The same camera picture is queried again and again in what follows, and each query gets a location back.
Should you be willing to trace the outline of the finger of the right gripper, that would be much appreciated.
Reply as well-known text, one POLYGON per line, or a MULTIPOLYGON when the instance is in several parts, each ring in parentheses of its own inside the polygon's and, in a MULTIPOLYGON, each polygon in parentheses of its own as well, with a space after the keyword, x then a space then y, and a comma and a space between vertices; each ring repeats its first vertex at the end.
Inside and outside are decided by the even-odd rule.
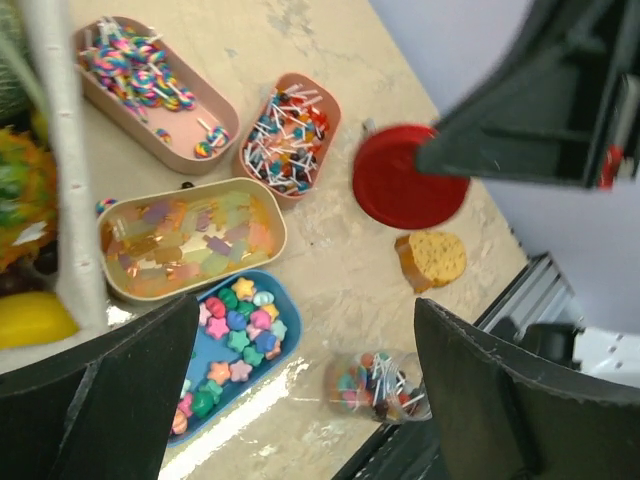
POLYGON ((536 1, 501 64, 435 125, 424 174, 610 188, 639 174, 639 4, 536 1))

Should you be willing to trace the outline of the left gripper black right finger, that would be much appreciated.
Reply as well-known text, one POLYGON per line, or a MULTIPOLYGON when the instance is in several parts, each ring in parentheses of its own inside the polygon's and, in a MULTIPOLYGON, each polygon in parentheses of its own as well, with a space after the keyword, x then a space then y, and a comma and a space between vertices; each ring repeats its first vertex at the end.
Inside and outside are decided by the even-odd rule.
POLYGON ((636 479, 639 391, 556 365, 429 299, 422 376, 453 479, 636 479))

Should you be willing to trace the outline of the clear glass jar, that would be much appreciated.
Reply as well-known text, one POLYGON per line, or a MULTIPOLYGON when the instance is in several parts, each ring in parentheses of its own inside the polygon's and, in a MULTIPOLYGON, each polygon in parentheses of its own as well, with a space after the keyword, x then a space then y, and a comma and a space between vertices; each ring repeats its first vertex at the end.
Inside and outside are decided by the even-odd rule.
POLYGON ((415 352, 377 349, 340 354, 327 366, 324 391, 334 410, 382 424, 432 417, 415 352))

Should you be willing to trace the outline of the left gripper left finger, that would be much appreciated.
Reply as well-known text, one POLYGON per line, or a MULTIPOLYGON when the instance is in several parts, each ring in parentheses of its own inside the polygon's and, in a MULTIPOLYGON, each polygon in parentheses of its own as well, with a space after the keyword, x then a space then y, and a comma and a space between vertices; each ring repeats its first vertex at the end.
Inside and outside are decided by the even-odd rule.
POLYGON ((1 376, 4 479, 155 479, 199 307, 182 296, 1 376))

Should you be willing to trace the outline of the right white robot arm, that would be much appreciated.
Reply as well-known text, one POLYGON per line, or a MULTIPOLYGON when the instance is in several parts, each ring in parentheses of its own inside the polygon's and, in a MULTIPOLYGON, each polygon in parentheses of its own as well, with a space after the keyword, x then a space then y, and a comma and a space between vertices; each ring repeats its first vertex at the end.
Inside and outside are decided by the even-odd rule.
POLYGON ((639 5, 535 1, 496 70, 437 125, 419 171, 485 179, 530 253, 551 256, 582 311, 589 375, 639 383, 639 5))

